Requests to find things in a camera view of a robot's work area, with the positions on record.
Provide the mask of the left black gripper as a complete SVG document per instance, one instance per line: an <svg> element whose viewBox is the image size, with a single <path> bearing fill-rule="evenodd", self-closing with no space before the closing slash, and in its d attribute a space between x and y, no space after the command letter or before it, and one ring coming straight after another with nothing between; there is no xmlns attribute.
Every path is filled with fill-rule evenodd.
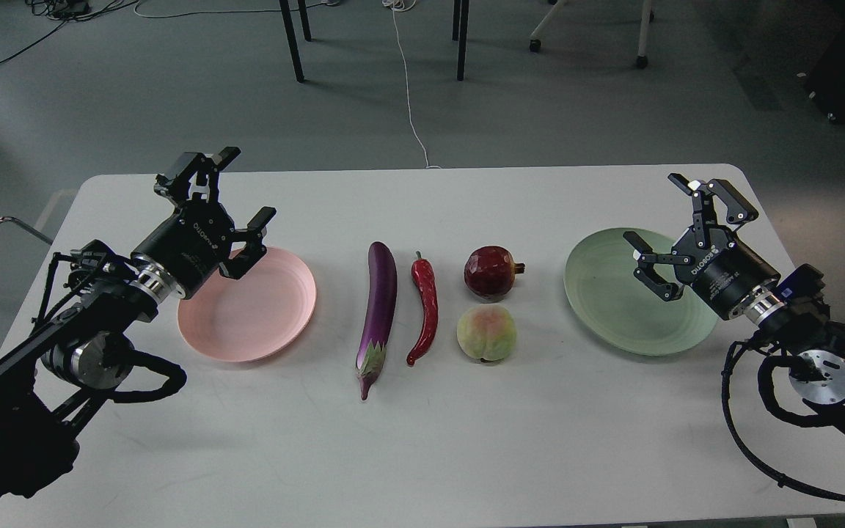
<svg viewBox="0 0 845 528"><path fill-rule="evenodd" d="M181 298L194 296L216 268L223 277L239 280L267 254L263 238L276 208L262 207L244 230L231 232L233 220L220 204L221 171L239 154L239 147L225 147L211 157L184 153L156 176L154 193L168 199L174 210L135 247L131 258L163 268ZM230 255L230 243L244 246Z"/></svg>

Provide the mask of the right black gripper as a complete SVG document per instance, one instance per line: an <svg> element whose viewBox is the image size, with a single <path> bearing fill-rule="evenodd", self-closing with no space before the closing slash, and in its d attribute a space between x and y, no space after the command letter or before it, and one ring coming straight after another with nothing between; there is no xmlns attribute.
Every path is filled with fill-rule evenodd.
<svg viewBox="0 0 845 528"><path fill-rule="evenodd" d="M692 225L672 245L672 254L655 253L636 231L624 231L623 239L637 252L634 277L662 301L677 301L683 285L655 271L656 265L674 266L680 283L721 320L733 320L744 312L744 299L756 287L772 288L781 278L732 230L757 220L760 213L730 181L712 178L704 183L679 173L668 174L668 180L690 196Z"/></svg>

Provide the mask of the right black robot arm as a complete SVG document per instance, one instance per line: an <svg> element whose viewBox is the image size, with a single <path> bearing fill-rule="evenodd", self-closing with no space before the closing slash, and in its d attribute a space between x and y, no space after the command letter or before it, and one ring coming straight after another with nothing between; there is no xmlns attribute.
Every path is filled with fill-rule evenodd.
<svg viewBox="0 0 845 528"><path fill-rule="evenodd" d="M637 232L623 238L636 251L634 277L662 301L694 292L720 320L744 315L756 331L731 343L721 375L723 416L741 454L779 487L845 502L837 494L788 477L763 462L742 441L731 412L731 379L748 351L762 360L758 393L772 417L798 428L835 428L845 435L845 323L833 320L824 301L824 275L804 264L782 277L738 237L760 217L727 180L668 180L692 201L692 223L671 250L660 254Z"/></svg>

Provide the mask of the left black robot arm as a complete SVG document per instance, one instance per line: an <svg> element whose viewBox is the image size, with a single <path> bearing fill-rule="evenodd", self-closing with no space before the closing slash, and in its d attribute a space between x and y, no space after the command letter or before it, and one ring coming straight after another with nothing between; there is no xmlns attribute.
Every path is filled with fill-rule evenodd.
<svg viewBox="0 0 845 528"><path fill-rule="evenodd" d="M78 435L107 402L177 394L183 368L126 337L170 297L188 300L215 273L239 279L267 254L275 208L247 227L219 200L221 171L241 151L184 153L154 185L174 207L130 255L103 241L51 257L43 301L26 340L0 357L0 498L34 496L73 470Z"/></svg>

